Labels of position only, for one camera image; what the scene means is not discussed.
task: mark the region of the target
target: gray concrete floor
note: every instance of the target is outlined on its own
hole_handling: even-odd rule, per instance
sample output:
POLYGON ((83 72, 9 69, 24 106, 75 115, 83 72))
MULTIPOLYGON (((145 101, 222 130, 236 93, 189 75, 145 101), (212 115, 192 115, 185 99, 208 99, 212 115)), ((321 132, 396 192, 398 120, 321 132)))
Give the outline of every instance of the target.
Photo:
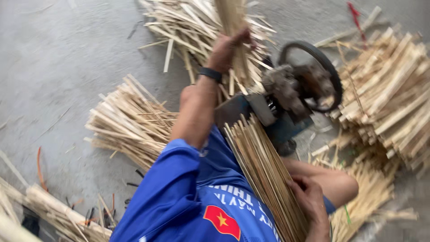
MULTIPOLYGON (((401 23, 403 30, 420 31, 424 42, 430 41, 428 0, 352 2, 364 16, 379 5, 384 19, 401 23)), ((98 192, 108 205, 115 193, 117 215, 121 217, 123 201, 134 192, 124 182, 140 181, 134 173, 136 166, 125 156, 117 154, 109 159, 110 151, 93 149, 83 141, 92 136, 84 124, 89 110, 100 101, 97 95, 112 91, 131 73, 176 111, 179 93, 189 82, 179 58, 171 61, 168 73, 163 73, 164 47, 137 50, 155 40, 145 27, 139 25, 127 39, 134 24, 144 20, 142 11, 132 0, 0 1, 0 124, 7 121, 0 130, 0 149, 32 184, 38 182, 36 154, 41 146, 42 172, 50 192, 62 201, 66 196, 70 202, 84 198, 84 203, 76 206, 82 214, 95 204, 98 192)), ((354 27, 345 1, 340 0, 261 1, 252 12, 267 16, 278 31, 273 39, 280 44, 297 39, 314 43, 354 27)), ((276 47, 270 49, 277 53, 276 47)), ((328 124, 316 118, 316 126, 297 137, 302 160, 307 158, 307 141, 313 130, 328 124)), ((311 150, 336 132, 319 135, 311 150)), ((0 176, 23 191, 2 162, 0 176)), ((398 186, 409 191, 407 198, 411 198, 397 204, 411 205, 421 212, 419 223, 389 222, 376 238, 368 236, 365 240, 428 241, 429 180, 430 176, 418 182, 409 179, 398 186)))

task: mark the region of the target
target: black wristband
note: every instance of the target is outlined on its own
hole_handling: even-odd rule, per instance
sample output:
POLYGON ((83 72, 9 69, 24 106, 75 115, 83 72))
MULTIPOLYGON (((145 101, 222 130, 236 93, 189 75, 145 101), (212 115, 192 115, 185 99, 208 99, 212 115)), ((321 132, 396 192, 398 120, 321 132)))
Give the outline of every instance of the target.
POLYGON ((218 83, 222 82, 222 74, 218 71, 212 70, 211 68, 200 67, 200 75, 210 77, 218 83))

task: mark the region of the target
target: black wheel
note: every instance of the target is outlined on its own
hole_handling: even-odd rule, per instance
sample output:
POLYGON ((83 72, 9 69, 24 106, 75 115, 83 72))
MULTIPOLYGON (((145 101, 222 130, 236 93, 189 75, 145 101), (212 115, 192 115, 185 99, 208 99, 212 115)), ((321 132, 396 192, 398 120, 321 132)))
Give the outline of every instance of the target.
POLYGON ((333 94, 334 101, 330 107, 321 107, 321 106, 318 106, 317 104, 313 105, 309 103, 306 103, 306 105, 311 110, 314 110, 316 112, 321 112, 321 113, 327 113, 329 111, 336 109, 339 106, 339 104, 342 102, 343 89, 342 89, 342 84, 341 84, 341 80, 339 78, 338 72, 336 71, 335 67, 332 65, 331 61, 312 44, 305 41, 298 40, 298 41, 290 42, 284 46, 284 48, 282 49, 281 55, 279 57, 278 65, 288 64, 287 56, 289 54, 289 50, 294 48, 301 49, 307 52, 308 54, 310 54, 315 60, 317 60, 317 62, 325 70, 327 70, 330 73, 331 75, 330 81, 335 90, 335 93, 333 94))

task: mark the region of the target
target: person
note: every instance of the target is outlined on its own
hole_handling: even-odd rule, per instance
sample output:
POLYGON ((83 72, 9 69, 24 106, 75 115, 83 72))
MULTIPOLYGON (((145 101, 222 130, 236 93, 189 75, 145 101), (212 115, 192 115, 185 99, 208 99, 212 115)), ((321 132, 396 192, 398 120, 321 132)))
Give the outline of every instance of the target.
MULTIPOLYGON (((248 28, 220 35, 205 66, 225 73, 235 47, 252 43, 248 28)), ((267 206, 253 193, 214 123, 218 83, 201 74, 183 89, 170 142, 146 173, 110 241, 281 241, 267 206)), ((353 199, 357 182, 330 171, 283 159, 289 182, 308 217, 307 241, 328 242, 328 213, 353 199)))

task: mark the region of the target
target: red flag with yellow star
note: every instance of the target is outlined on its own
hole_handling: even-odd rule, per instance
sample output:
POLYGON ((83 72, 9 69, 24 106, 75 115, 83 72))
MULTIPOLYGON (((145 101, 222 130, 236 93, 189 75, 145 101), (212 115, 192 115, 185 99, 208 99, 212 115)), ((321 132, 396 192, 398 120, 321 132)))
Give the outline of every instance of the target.
POLYGON ((212 222, 218 232, 233 235, 240 240, 240 228, 236 220, 228 216, 221 208, 213 205, 206 207, 204 219, 212 222))

